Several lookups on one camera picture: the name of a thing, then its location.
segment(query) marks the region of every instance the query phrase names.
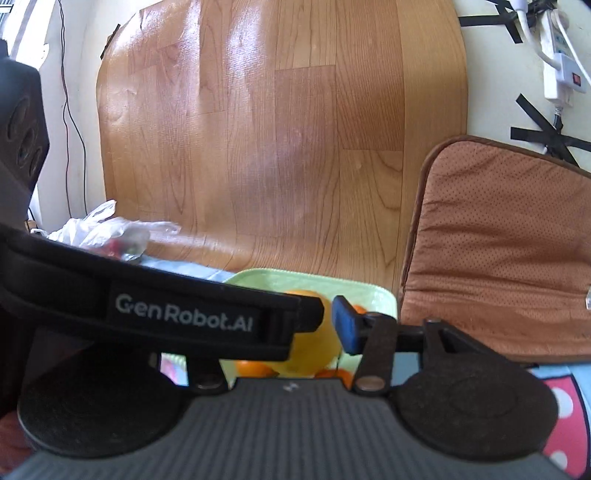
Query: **orange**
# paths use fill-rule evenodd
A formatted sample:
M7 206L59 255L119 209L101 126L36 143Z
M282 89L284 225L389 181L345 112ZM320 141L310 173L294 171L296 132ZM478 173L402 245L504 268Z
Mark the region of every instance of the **orange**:
M367 309L365 307L362 307L361 305L353 305L353 308L357 313L360 313L361 315L368 312Z
M347 390L351 389L351 385L353 385L353 374L348 370L344 370L343 368L339 368L337 370L333 368L324 368L320 370L314 378L340 378L347 388Z
M240 360L236 362L237 377L266 378L274 377L275 371L263 362L249 362Z

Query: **white plastic bag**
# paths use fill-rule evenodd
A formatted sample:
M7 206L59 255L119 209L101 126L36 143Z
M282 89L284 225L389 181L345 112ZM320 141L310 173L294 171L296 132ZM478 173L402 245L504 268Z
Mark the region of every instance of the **white plastic bag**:
M159 241L165 241L167 236L180 232L180 226L172 222L139 222L121 217L107 220L115 214L115 205L115 200L109 200L86 218L71 218L57 232L40 233L56 242L130 261L145 252L152 234L158 235Z

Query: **brown seat cushion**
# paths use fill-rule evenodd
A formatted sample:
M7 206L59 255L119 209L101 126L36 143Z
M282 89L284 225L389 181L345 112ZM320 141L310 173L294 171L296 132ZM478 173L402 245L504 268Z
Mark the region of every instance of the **brown seat cushion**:
M421 176L402 273L402 323L439 317L520 361L591 359L591 176L461 137Z

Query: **yellow fruit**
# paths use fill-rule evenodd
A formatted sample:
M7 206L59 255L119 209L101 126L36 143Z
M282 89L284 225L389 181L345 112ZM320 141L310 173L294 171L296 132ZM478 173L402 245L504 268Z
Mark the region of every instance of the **yellow fruit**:
M286 293L318 297L324 306L322 324L315 332L294 335L290 357L287 361L266 362L266 364L286 377L312 377L326 367L341 350L339 337L332 324L330 302L314 291L290 290Z

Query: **white dots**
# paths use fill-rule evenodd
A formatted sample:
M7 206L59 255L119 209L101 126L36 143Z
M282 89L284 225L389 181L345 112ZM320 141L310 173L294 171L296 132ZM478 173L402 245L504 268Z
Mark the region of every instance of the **white dots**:
M569 460L566 458L566 453L564 453L562 450L556 450L552 455L550 455L550 460L552 460L554 464L562 470L566 470L566 466L569 464Z
M562 388L554 387L552 393L558 402L558 418L567 419L573 414L573 399Z

